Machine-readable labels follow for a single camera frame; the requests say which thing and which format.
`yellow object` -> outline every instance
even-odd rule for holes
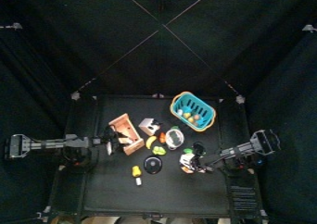
[[[194,119],[193,117],[189,117],[189,122],[193,123],[194,122]]]
[[[161,155],[161,156],[166,155],[166,151],[161,146],[154,147],[153,153],[154,153],[154,155]]]
[[[142,175],[142,170],[139,166],[133,167],[133,177],[139,177]]]
[[[183,113],[183,118],[189,118],[191,116],[191,113]]]
[[[146,148],[151,149],[151,145],[154,143],[154,141],[157,140],[157,136],[151,136],[147,140],[146,140]]]

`black enclosure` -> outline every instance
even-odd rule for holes
[[[90,135],[95,125],[72,113],[92,96],[133,103],[190,91],[236,106],[241,95],[242,127],[281,139],[258,171],[270,223],[317,222],[317,31],[302,31],[317,28],[316,0],[0,0],[0,17],[2,147],[16,133],[60,138],[70,124]],[[240,131],[230,113],[222,119]],[[2,223],[44,210],[56,164],[2,159]]]

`black object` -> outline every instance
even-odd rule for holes
[[[158,174],[162,170],[162,160],[157,156],[149,156],[143,160],[143,168],[149,174]]]

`toy fruit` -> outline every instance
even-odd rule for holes
[[[191,116],[191,113],[183,113],[183,118],[189,118]]]
[[[147,149],[151,149],[151,145],[153,145],[153,142],[157,140],[157,136],[151,136],[147,140],[146,140],[146,148]]]
[[[189,122],[193,123],[194,122],[194,119],[193,117],[189,117]]]
[[[161,155],[161,156],[166,155],[166,151],[161,146],[154,147],[153,153],[154,153],[154,155]]]
[[[194,120],[198,120],[199,118],[201,118],[201,116],[198,114],[194,115],[194,117],[193,117]]]
[[[139,166],[134,166],[133,167],[133,177],[139,177],[142,175],[142,170],[139,168]]]
[[[161,142],[162,144],[165,144],[165,142],[166,142],[166,136],[165,136],[165,133],[163,133],[163,132],[162,132],[161,135],[159,135],[159,142]]]

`black table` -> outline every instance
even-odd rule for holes
[[[242,105],[236,98],[201,98],[217,111],[213,126],[203,132],[194,131],[171,114],[173,97],[109,96],[80,98],[74,101],[66,133],[78,136],[100,135],[109,122],[127,113],[139,135],[149,135],[139,129],[145,118],[162,122],[161,129],[167,131],[178,126],[185,135],[185,143],[177,150],[167,150],[161,157],[162,171],[151,175],[142,168],[143,160],[151,150],[141,148],[127,156],[117,153],[109,156],[106,147],[99,147],[98,164],[84,174],[64,169],[58,171],[52,192],[55,214],[78,216],[142,216],[228,218],[230,200],[225,174],[186,174],[179,167],[183,148],[202,142],[208,155],[220,148],[232,147],[249,140],[249,132]],[[131,168],[142,168],[142,186],[131,176]]]

